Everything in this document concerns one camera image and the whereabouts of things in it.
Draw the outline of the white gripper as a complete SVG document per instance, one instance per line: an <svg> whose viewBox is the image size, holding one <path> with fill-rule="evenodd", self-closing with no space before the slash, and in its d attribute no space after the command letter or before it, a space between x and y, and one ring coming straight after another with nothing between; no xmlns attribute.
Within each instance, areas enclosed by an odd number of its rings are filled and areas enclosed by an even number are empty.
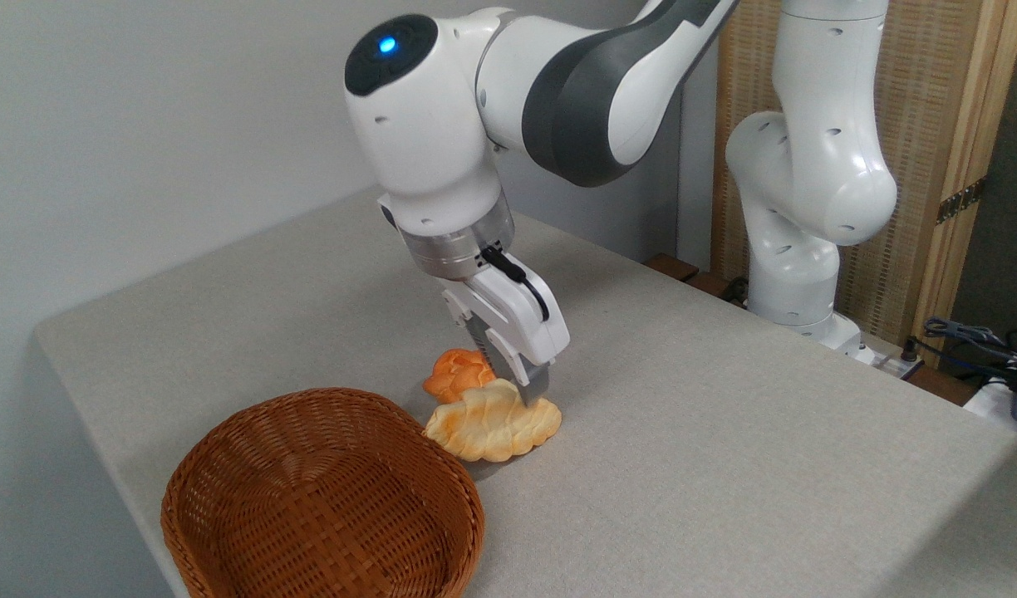
<svg viewBox="0 0 1017 598"><path fill-rule="evenodd" d="M494 374L513 383L524 404L545 395L549 364L570 335L551 289L508 253L515 227L505 197L471 226L439 236L406 232L387 194L378 204L419 268L443 281L453 321L468 332Z"/></svg>

